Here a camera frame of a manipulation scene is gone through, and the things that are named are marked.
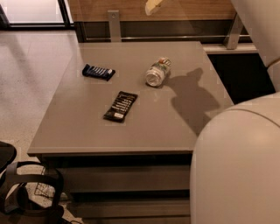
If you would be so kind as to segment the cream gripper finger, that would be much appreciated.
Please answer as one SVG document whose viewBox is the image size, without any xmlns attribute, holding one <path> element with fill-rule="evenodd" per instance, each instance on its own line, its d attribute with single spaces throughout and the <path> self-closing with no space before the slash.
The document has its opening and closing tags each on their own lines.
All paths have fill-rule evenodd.
<svg viewBox="0 0 280 224">
<path fill-rule="evenodd" d="M 164 0 L 148 0 L 145 4 L 145 13 L 147 16 L 152 15 L 159 10 Z"/>
</svg>

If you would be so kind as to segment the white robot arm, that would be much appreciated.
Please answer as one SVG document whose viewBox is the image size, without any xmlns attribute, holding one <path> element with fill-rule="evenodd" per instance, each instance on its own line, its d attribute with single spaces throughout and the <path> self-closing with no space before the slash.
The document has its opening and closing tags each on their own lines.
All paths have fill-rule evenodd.
<svg viewBox="0 0 280 224">
<path fill-rule="evenodd" d="M 237 104 L 200 132 L 191 224 L 280 224 L 280 0 L 231 0 L 274 93 Z"/>
</svg>

